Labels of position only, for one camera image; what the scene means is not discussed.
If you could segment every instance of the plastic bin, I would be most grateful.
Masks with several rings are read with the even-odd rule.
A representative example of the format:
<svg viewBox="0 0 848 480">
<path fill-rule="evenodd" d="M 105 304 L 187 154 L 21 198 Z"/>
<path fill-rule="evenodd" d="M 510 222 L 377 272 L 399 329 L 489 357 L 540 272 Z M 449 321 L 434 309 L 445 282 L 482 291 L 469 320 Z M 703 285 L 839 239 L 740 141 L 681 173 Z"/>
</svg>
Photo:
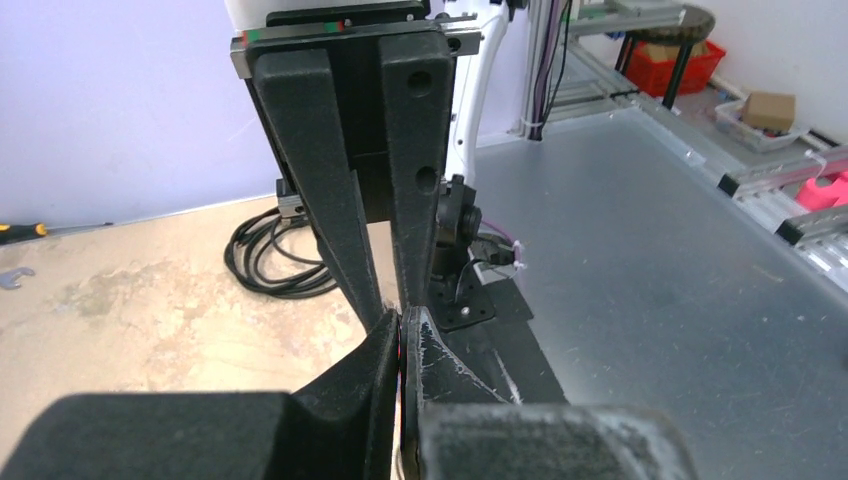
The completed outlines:
<svg viewBox="0 0 848 480">
<path fill-rule="evenodd" d="M 674 70 L 676 59 L 654 62 L 639 48 L 642 45 L 644 43 L 640 43 L 633 50 L 633 57 L 627 67 L 627 78 L 648 95 L 662 97 L 671 82 L 671 72 Z M 689 58 L 678 94 L 698 93 L 707 88 L 707 83 L 718 67 L 718 63 L 727 54 L 724 49 L 709 40 L 707 40 L 707 48 L 710 51 L 706 55 Z"/>
<path fill-rule="evenodd" d="M 769 137 L 763 132 L 752 128 L 739 119 L 740 111 L 745 106 L 745 100 L 725 103 L 716 107 L 716 128 L 722 133 L 735 138 L 757 153 L 771 152 L 792 144 L 798 137 L 809 132 L 795 122 L 789 133 L 782 137 Z"/>
</svg>

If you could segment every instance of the cable bundle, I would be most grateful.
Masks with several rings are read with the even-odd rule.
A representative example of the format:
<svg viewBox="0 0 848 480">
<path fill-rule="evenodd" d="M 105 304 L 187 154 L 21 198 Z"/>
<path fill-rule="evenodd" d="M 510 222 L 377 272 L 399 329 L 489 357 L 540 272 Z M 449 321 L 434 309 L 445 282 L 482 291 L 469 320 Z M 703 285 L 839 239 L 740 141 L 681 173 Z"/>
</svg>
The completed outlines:
<svg viewBox="0 0 848 480">
<path fill-rule="evenodd" d="M 550 23 L 548 25 L 548 43 L 542 51 L 542 62 L 539 65 L 539 72 L 536 75 L 535 90 L 533 96 L 533 118 L 532 129 L 530 130 L 531 140 L 542 139 L 542 129 L 548 123 L 548 117 L 551 115 L 551 110 L 556 100 L 556 93 L 562 84 L 562 78 L 565 75 L 565 60 L 568 56 L 568 29 L 571 25 L 571 6 L 574 0 L 551 1 Z M 553 73 L 554 57 L 556 49 L 559 46 L 560 38 L 565 37 L 565 44 L 562 49 L 562 66 L 559 71 L 559 78 L 553 91 L 549 91 L 551 74 Z"/>
<path fill-rule="evenodd" d="M 224 250 L 224 263 L 244 288 L 281 300 L 303 300 L 330 292 L 338 285 L 323 262 L 299 257 L 280 246 L 288 232 L 307 226 L 305 216 L 284 226 L 279 211 L 272 208 L 239 225 Z M 270 248 L 312 268 L 286 278 L 268 278 L 259 265 Z"/>
</svg>

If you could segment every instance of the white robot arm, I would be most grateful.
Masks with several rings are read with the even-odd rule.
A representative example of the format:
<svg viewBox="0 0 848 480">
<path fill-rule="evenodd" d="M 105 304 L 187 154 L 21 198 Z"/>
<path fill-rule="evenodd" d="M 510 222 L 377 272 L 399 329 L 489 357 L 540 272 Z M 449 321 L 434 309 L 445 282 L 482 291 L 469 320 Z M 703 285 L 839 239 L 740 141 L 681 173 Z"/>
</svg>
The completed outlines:
<svg viewBox="0 0 848 480">
<path fill-rule="evenodd" d="M 393 1 L 396 0 L 226 0 L 226 4 L 233 27 L 237 31 L 244 31 L 264 27 L 266 16 L 275 11 Z M 489 74 L 510 20 L 510 3 L 507 0 L 456 0 L 447 1 L 444 5 L 444 13 L 451 17 L 476 17 L 473 26 L 482 32 L 479 53 L 457 58 L 447 164 L 444 172 L 447 179 L 454 175 L 463 175 L 466 185 L 474 184 L 477 131 L 480 127 Z"/>
<path fill-rule="evenodd" d="M 476 14 L 476 23 L 482 32 L 479 53 L 459 57 L 456 61 L 453 116 L 445 167 L 445 178 L 463 175 L 465 184 L 473 186 L 477 131 L 480 128 L 489 74 L 509 23 L 509 6 L 505 1 L 498 5 L 489 0 L 458 0 L 446 3 L 445 12 L 452 17 L 465 13 Z"/>
</svg>

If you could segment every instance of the pink object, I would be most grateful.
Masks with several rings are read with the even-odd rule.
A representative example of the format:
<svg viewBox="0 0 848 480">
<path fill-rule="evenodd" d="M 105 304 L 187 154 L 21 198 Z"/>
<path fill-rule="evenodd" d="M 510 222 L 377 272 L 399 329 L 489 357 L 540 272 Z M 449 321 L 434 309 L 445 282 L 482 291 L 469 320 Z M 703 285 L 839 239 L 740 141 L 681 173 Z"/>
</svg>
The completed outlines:
<svg viewBox="0 0 848 480">
<path fill-rule="evenodd" d="M 817 212 L 831 207 L 848 205 L 848 172 L 842 172 L 828 177 L 830 185 L 820 187 L 816 179 L 804 182 L 795 199 L 804 208 Z"/>
</svg>

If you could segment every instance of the wrench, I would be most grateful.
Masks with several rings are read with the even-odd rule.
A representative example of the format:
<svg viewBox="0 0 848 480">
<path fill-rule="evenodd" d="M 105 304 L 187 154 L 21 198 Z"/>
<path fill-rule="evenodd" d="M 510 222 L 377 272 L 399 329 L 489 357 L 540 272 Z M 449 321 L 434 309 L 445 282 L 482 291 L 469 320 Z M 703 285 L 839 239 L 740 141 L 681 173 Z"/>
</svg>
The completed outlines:
<svg viewBox="0 0 848 480">
<path fill-rule="evenodd" d="M 16 268 L 14 270 L 10 270 L 6 273 L 0 273 L 0 288 L 4 290 L 14 290 L 16 288 L 21 288 L 21 284 L 18 283 L 18 278 L 22 275 L 33 276 L 35 275 L 35 271 L 31 268 Z"/>
</svg>

